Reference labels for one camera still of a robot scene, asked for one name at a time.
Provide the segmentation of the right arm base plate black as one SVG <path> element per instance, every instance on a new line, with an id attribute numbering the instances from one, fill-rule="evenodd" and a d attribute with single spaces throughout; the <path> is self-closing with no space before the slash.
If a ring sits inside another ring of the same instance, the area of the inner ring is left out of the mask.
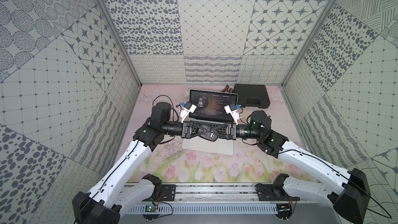
<path id="1" fill-rule="evenodd" d="M 255 191 L 259 201 L 300 201 L 299 197 L 289 196 L 281 186 L 256 184 Z"/>

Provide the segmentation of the silver laptop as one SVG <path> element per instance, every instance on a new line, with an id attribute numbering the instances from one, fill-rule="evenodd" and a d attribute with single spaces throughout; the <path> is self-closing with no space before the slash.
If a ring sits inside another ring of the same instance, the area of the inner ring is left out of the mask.
<path id="1" fill-rule="evenodd" d="M 188 117 L 188 120 L 196 125 L 213 128 L 224 123 L 235 122 L 231 114 L 226 113 L 224 107 L 230 104 L 237 105 L 238 95 L 236 93 L 191 89 L 189 90 L 189 102 L 197 106 L 194 113 L 190 113 Z M 199 136 L 184 139 L 182 148 L 228 156 L 234 153 L 233 142 L 221 138 L 213 142 Z"/>

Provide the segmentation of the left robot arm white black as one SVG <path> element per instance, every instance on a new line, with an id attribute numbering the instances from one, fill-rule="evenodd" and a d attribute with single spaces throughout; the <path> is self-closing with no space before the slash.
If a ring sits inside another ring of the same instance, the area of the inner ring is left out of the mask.
<path id="1" fill-rule="evenodd" d="M 152 107 L 151 116 L 135 132 L 123 156 L 88 192 L 79 192 L 73 198 L 76 224 L 117 224 L 124 214 L 143 201 L 151 202 L 152 209 L 166 202 L 166 196 L 172 191 L 164 189 L 162 180 L 151 174 L 145 175 L 129 190 L 122 189 L 156 147 L 167 143 L 165 135 L 184 139 L 209 138 L 211 141 L 221 137 L 217 128 L 185 120 L 195 111 L 195 105 L 186 102 L 181 106 L 176 122 L 170 120 L 173 112 L 170 103 L 159 102 Z"/>

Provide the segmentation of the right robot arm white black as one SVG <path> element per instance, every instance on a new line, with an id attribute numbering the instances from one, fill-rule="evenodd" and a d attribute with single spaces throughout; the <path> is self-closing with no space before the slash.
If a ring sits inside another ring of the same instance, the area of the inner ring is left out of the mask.
<path id="1" fill-rule="evenodd" d="M 333 208 L 342 218 L 353 224 L 364 222 L 369 211 L 371 196 L 366 174 L 359 169 L 347 170 L 327 162 L 289 141 L 287 137 L 271 129 L 271 118 L 264 111 L 250 115 L 249 124 L 226 123 L 216 127 L 202 125 L 198 128 L 203 139 L 215 141 L 255 139 L 264 153 L 281 159 L 310 174 L 317 183 L 287 175 L 274 184 L 281 186 L 291 197 L 308 199 Z"/>

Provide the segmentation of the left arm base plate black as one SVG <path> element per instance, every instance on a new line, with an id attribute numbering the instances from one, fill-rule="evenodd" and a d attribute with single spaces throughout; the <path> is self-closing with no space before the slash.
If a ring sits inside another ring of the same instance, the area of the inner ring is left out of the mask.
<path id="1" fill-rule="evenodd" d="M 155 191 L 150 198 L 143 200 L 144 202 L 172 202 L 175 200 L 176 195 L 176 185 L 174 184 L 166 184 L 155 187 Z"/>

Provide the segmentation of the black wireless mouse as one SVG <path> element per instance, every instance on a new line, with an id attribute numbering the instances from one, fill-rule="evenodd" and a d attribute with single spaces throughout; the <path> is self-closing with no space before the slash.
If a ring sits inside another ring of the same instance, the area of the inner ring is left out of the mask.
<path id="1" fill-rule="evenodd" d="M 204 131 L 201 132 L 199 137 L 210 142 L 215 142 L 220 137 L 220 134 L 218 132 Z"/>

